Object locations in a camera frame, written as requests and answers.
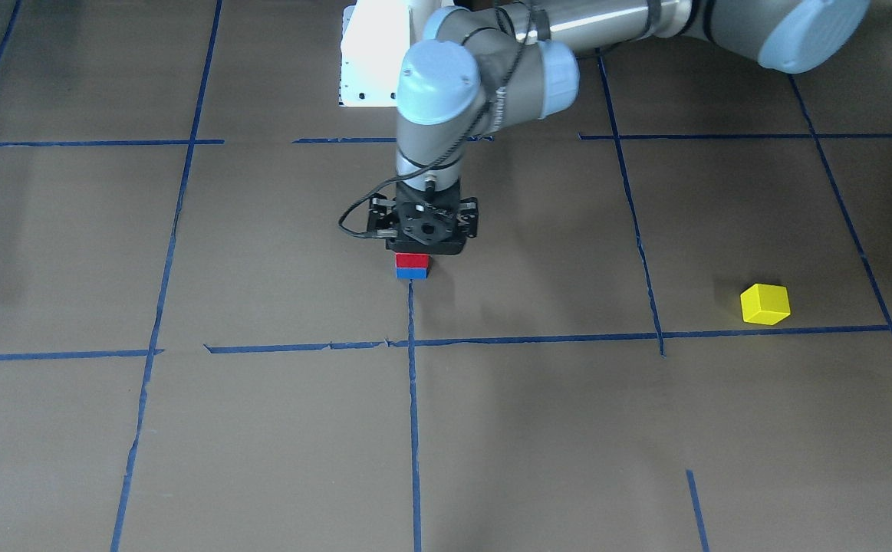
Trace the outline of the red wooden cube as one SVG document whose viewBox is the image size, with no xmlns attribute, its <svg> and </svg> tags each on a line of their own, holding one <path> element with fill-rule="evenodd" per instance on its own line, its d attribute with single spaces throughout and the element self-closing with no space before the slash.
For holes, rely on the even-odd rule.
<svg viewBox="0 0 892 552">
<path fill-rule="evenodd" d="M 427 270 L 430 262 L 431 256 L 428 254 L 407 254 L 406 252 L 394 254 L 396 269 Z"/>
</svg>

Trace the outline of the blue wooden cube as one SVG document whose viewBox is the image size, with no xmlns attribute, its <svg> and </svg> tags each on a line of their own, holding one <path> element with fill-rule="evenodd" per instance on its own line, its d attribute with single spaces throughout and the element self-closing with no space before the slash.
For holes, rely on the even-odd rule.
<svg viewBox="0 0 892 552">
<path fill-rule="evenodd" d="M 429 277 L 430 269 L 427 267 L 397 267 L 394 275 L 403 280 L 424 280 Z"/>
</svg>

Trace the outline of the yellow wooden cube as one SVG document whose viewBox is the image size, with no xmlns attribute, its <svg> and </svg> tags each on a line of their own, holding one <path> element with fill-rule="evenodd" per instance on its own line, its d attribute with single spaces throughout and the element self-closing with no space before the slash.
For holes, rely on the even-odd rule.
<svg viewBox="0 0 892 552">
<path fill-rule="evenodd" d="M 742 319 L 746 323 L 776 325 L 792 314 L 787 287 L 755 283 L 740 296 Z"/>
</svg>

